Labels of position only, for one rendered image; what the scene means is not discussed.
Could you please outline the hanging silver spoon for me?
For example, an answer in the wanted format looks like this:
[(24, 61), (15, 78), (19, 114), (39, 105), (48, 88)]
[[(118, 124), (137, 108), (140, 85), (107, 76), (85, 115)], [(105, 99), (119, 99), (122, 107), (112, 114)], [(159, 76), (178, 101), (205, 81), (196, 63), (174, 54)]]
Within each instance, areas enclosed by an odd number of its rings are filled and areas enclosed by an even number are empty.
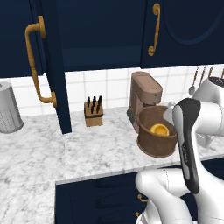
[(195, 92), (195, 86), (194, 85), (195, 85), (195, 81), (197, 79), (198, 71), (199, 71), (199, 66), (197, 66), (197, 68), (196, 68), (196, 72), (195, 72), (194, 77), (193, 77), (192, 85), (189, 87), (189, 90), (188, 90), (189, 95), (193, 95), (194, 92)]

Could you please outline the wooden knife block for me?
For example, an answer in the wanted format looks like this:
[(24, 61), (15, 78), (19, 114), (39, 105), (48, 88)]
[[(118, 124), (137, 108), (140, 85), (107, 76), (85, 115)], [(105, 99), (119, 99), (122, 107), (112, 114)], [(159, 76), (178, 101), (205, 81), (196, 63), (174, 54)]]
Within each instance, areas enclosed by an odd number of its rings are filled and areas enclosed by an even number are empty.
[(90, 97), (87, 98), (84, 102), (84, 116), (87, 127), (102, 125), (103, 107), (101, 96), (99, 98), (94, 96), (93, 100), (90, 100)]

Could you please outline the dark blue open cabinet door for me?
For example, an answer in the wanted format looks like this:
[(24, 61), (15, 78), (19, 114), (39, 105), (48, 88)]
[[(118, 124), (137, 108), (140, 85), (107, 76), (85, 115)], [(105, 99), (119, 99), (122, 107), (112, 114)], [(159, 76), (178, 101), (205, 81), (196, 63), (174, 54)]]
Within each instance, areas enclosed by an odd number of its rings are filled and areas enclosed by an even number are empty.
[(43, 40), (46, 76), (50, 89), (56, 95), (57, 117), (63, 134), (72, 131), (67, 99), (67, 85), (60, 44), (59, 24), (56, 13), (56, 0), (36, 0), (38, 14), (45, 23), (46, 39)]

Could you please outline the brown round basket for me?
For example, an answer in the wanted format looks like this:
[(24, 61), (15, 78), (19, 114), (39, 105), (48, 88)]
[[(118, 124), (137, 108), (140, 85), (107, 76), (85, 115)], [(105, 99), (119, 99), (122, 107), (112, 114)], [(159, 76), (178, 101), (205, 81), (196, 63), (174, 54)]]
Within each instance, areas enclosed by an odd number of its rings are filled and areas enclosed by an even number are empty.
[[(175, 127), (163, 118), (166, 110), (166, 106), (151, 106), (143, 108), (139, 113), (137, 144), (144, 153), (154, 158), (165, 158), (175, 151), (177, 132)], [(169, 130), (169, 135), (151, 132), (151, 127), (155, 124), (163, 124)]]

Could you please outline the yellow round bread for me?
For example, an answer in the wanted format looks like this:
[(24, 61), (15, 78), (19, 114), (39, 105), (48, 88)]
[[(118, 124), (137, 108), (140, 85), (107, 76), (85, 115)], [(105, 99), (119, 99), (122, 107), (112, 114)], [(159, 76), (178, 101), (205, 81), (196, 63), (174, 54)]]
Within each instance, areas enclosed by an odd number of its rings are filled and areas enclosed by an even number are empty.
[(169, 129), (162, 123), (156, 123), (150, 127), (150, 132), (160, 135), (160, 136), (169, 136)]

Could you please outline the dark blue wall cabinet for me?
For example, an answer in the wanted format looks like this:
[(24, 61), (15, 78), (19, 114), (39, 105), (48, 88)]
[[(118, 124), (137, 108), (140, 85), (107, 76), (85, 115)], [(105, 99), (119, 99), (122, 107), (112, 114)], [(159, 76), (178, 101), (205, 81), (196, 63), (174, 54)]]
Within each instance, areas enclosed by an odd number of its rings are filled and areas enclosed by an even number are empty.
[(138, 67), (145, 0), (56, 0), (66, 71)]

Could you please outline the grey metal canister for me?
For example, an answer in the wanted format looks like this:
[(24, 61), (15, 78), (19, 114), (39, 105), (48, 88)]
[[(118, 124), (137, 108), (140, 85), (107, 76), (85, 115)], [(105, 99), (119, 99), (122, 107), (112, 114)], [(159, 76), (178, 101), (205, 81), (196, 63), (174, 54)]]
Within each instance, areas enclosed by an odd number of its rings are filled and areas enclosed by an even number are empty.
[(23, 126), (12, 85), (0, 81), (0, 133), (13, 133)]

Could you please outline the brown coffee machine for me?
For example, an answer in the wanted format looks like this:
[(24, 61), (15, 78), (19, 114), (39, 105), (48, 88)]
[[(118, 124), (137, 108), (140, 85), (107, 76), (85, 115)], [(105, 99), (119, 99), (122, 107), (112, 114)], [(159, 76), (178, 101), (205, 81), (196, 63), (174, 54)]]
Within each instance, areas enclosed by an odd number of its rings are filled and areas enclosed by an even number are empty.
[(139, 132), (139, 111), (145, 107), (159, 104), (162, 93), (163, 88), (149, 73), (139, 71), (131, 75), (127, 116), (136, 133)]

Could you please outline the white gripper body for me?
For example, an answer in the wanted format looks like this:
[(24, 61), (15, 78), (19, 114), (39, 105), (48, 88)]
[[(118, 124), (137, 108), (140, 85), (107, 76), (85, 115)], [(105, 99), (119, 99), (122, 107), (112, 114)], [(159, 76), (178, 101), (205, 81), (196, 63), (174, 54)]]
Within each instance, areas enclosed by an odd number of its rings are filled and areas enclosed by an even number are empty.
[(163, 118), (170, 124), (173, 124), (172, 111), (175, 105), (174, 101), (170, 101), (167, 105), (167, 110), (163, 113)]

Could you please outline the dark blue base cabinets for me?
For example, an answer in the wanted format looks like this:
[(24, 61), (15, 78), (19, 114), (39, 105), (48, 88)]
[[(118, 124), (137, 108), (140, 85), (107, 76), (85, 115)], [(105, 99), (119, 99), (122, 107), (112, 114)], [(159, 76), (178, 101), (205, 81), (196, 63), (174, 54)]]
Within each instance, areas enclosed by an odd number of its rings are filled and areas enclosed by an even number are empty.
[[(204, 167), (224, 180), (224, 157), (205, 160)], [(138, 172), (92, 178), (56, 186), (55, 224), (136, 224), (135, 212), (147, 206), (137, 195)]]

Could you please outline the dark blue arched cabinet door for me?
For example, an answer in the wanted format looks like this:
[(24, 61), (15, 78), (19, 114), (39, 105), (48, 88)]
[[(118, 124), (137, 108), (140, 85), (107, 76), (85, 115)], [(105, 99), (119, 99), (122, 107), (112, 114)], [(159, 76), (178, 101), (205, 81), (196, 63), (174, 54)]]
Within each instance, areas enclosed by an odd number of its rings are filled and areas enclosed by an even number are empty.
[[(154, 45), (157, 16), (161, 17), (157, 48)], [(142, 68), (224, 64), (224, 0), (147, 0), (143, 31)]]

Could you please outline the dark blue plain cabinet door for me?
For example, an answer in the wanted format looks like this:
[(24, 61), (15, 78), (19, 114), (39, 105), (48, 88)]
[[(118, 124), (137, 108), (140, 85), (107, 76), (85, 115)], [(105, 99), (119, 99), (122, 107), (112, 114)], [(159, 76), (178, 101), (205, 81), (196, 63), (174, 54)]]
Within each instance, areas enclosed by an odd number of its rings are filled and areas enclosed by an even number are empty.
[(37, 22), (35, 0), (0, 0), (0, 78), (32, 75), (25, 28)]

